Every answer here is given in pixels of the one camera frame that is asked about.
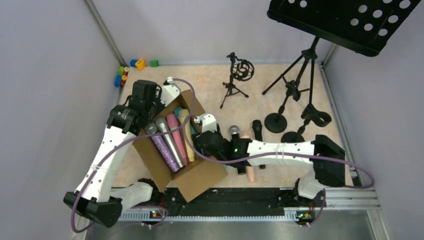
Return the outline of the black round-base stand with holder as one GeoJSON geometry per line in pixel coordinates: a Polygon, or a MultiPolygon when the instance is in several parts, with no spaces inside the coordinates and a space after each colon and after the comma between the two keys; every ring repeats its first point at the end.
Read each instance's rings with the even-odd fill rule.
{"type": "Polygon", "coordinates": [[[280,139],[281,143],[304,142],[305,139],[303,137],[303,133],[311,122],[313,122],[316,126],[323,128],[332,121],[332,117],[329,113],[317,110],[312,103],[309,103],[305,107],[300,117],[303,119],[303,124],[298,128],[297,131],[289,131],[283,134],[280,139]]]}

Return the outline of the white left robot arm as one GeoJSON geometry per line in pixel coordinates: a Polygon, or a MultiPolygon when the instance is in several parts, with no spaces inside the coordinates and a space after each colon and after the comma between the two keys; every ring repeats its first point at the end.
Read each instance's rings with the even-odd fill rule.
{"type": "Polygon", "coordinates": [[[159,198],[151,179],[142,178],[128,187],[112,189],[115,176],[130,142],[162,109],[162,89],[149,80],[133,84],[132,94],[124,104],[109,113],[103,139],[84,180],[75,191],[65,194],[63,202],[72,209],[72,216],[81,216],[104,227],[116,224],[122,212],[159,198]]]}

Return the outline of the purple glitter microphone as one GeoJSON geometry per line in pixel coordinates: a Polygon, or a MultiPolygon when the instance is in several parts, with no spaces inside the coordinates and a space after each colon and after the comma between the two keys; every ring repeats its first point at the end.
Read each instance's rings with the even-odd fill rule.
{"type": "Polygon", "coordinates": [[[153,122],[148,123],[145,127],[145,131],[148,135],[152,135],[150,137],[151,140],[153,141],[154,145],[156,146],[156,148],[158,149],[158,151],[164,158],[165,162],[167,163],[171,171],[173,173],[177,172],[180,169],[180,167],[178,166],[176,160],[174,159],[174,156],[172,155],[163,137],[157,135],[158,133],[157,126],[153,122]]]}

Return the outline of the black shock mount tripod stand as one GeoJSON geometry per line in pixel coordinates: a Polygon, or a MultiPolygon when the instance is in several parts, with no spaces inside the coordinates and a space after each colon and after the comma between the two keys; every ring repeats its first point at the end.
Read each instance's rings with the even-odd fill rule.
{"type": "Polygon", "coordinates": [[[225,96],[221,102],[220,109],[224,107],[225,101],[227,97],[231,97],[237,94],[242,94],[245,98],[249,98],[249,95],[240,90],[234,81],[239,82],[247,82],[250,79],[253,78],[255,73],[255,67],[254,65],[246,60],[238,58],[235,54],[235,52],[231,52],[229,55],[226,56],[231,64],[230,64],[230,75],[229,75],[229,82],[223,82],[222,85],[226,89],[225,96]]]}

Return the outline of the cream yellow microphone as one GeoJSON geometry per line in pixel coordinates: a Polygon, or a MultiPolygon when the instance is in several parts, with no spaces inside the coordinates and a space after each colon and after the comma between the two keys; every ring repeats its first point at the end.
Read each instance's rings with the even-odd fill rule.
{"type": "Polygon", "coordinates": [[[190,147],[193,145],[192,140],[192,132],[191,132],[191,125],[190,125],[190,117],[189,117],[189,111],[185,108],[181,109],[178,112],[179,121],[181,122],[181,125],[183,126],[183,133],[184,133],[184,143],[186,147],[186,154],[188,161],[194,162],[196,160],[195,153],[193,149],[190,147]]]}

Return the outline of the black round-base stand with clip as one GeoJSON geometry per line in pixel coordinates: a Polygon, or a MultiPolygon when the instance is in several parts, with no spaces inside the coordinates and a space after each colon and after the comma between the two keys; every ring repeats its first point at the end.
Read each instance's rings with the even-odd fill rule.
{"type": "Polygon", "coordinates": [[[268,114],[264,119],[265,128],[271,133],[282,133],[288,125],[287,119],[283,116],[283,113],[286,109],[286,104],[289,98],[292,98],[295,102],[298,102],[301,98],[301,92],[299,91],[300,82],[296,80],[291,80],[285,84],[287,88],[285,92],[285,98],[283,103],[279,106],[277,112],[268,114]]]}

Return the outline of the silver grey microphone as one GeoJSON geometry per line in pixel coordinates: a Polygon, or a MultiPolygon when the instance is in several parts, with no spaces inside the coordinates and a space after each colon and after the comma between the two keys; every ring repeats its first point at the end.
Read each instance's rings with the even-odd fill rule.
{"type": "Polygon", "coordinates": [[[166,119],[163,118],[163,117],[157,118],[155,120],[155,124],[156,124],[159,132],[163,133],[162,137],[163,137],[166,145],[168,146],[168,149],[169,149],[174,161],[176,162],[177,168],[181,169],[182,167],[184,167],[184,163],[183,163],[182,157],[179,153],[179,150],[177,148],[177,145],[175,144],[175,141],[172,137],[172,134],[170,133],[170,129],[168,127],[166,119]]]}

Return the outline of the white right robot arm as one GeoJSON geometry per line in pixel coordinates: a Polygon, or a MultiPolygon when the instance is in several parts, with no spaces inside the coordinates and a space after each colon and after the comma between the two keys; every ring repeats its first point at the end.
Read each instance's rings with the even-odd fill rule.
{"type": "Polygon", "coordinates": [[[198,134],[195,147],[205,158],[234,168],[260,165],[281,165],[306,169],[308,172],[295,184],[297,196],[313,199],[323,189],[340,188],[346,184],[345,151],[325,135],[312,141],[267,143],[251,138],[225,139],[220,133],[198,134]]]}

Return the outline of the black microphone silver grille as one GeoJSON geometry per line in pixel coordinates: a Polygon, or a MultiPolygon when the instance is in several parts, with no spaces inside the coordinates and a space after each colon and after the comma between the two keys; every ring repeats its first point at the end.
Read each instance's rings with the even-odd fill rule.
{"type": "MultiPolygon", "coordinates": [[[[228,133],[231,136],[230,147],[229,147],[229,160],[238,160],[247,156],[246,146],[247,143],[241,138],[241,130],[237,125],[231,125],[228,133]]],[[[236,162],[232,163],[231,166],[235,167],[239,176],[247,173],[246,166],[244,163],[236,162]]]]}

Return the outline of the brown cardboard box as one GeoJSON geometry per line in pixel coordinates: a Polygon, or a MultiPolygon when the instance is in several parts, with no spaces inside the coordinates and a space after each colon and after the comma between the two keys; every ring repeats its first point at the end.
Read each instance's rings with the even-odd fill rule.
{"type": "MultiPolygon", "coordinates": [[[[197,98],[193,97],[193,92],[191,90],[185,90],[160,112],[154,120],[157,118],[166,118],[167,115],[173,114],[179,107],[188,111],[191,110],[195,116],[206,113],[197,98]]],[[[177,172],[171,170],[150,137],[135,140],[132,145],[149,171],[159,191],[163,192],[168,184],[173,182],[185,201],[189,203],[226,178],[228,173],[222,164],[204,160],[196,154],[194,154],[194,161],[191,162],[188,159],[185,140],[183,140],[184,131],[184,127],[179,130],[181,135],[180,142],[182,142],[184,147],[184,153],[187,154],[187,165],[177,172]]]]}

